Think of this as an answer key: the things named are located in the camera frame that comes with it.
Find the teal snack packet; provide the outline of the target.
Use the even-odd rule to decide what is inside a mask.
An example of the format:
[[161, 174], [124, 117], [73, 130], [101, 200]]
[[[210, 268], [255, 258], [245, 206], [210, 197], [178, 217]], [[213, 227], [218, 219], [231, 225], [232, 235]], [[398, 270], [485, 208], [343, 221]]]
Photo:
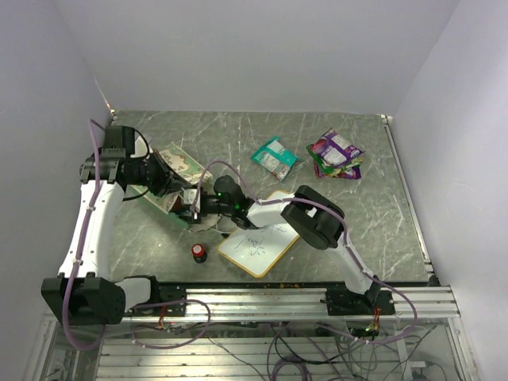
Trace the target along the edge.
[[299, 158], [291, 150], [285, 148], [279, 137], [275, 136], [259, 147], [251, 155], [251, 160], [282, 182], [290, 174]]

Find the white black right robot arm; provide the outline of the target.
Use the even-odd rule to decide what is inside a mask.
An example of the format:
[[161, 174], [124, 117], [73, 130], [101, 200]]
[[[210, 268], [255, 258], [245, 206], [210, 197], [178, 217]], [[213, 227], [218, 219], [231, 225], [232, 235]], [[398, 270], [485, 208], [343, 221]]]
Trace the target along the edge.
[[313, 188], [300, 186], [283, 198], [255, 200], [225, 175], [215, 181], [212, 194], [198, 190], [197, 214], [229, 217], [243, 230], [273, 231], [289, 225], [310, 247], [329, 253], [345, 269], [344, 285], [357, 313], [367, 314], [377, 306], [381, 283], [349, 240], [344, 212]]

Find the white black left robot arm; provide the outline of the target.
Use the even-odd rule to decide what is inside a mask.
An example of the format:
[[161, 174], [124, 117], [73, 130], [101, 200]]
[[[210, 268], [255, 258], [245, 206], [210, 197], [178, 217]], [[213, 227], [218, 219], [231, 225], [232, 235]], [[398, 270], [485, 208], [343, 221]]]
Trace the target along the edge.
[[143, 140], [133, 127], [110, 125], [102, 147], [80, 168], [80, 208], [67, 255], [56, 277], [44, 279], [41, 295], [61, 324], [115, 325], [136, 307], [153, 315], [162, 296], [153, 275], [110, 279], [110, 243], [114, 220], [129, 186], [156, 197], [191, 187], [154, 149], [137, 153]]

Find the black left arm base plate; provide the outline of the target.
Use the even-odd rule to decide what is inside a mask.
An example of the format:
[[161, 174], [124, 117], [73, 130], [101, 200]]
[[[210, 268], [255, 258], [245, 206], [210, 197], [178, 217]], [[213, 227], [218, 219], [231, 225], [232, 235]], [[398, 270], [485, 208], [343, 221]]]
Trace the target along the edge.
[[160, 288], [160, 294], [156, 299], [150, 299], [145, 304], [163, 303], [164, 305], [141, 307], [131, 311], [133, 316], [160, 316], [164, 313], [170, 318], [180, 318], [186, 313], [187, 290], [181, 286]]

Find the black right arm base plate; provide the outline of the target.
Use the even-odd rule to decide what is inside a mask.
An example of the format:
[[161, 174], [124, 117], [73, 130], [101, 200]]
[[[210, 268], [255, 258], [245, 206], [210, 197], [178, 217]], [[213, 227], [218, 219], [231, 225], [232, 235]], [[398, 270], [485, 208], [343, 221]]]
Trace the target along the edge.
[[375, 309], [382, 316], [396, 312], [390, 291], [380, 291], [372, 302], [367, 296], [354, 294], [345, 288], [328, 289], [320, 303], [326, 306], [329, 316], [373, 316]]

